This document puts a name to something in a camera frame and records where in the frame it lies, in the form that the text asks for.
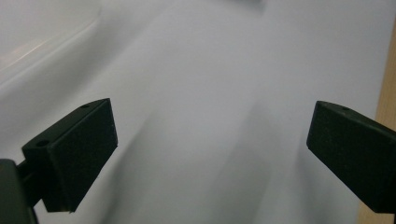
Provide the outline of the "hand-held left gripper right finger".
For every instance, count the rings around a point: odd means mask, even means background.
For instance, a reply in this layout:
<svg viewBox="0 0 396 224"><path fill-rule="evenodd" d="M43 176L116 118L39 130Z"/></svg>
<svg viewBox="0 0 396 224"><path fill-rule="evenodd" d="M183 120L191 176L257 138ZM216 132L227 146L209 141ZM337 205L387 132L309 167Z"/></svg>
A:
<svg viewBox="0 0 396 224"><path fill-rule="evenodd" d="M396 214L396 132L348 107L318 101L306 144L371 210Z"/></svg>

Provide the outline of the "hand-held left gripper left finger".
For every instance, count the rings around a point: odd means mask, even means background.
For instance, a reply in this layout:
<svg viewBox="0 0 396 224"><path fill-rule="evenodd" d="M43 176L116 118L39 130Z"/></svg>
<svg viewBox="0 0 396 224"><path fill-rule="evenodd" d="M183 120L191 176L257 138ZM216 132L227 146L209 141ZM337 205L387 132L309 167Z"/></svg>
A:
<svg viewBox="0 0 396 224"><path fill-rule="evenodd" d="M82 105L22 147L22 181L31 206L74 212L118 146L108 98Z"/></svg>

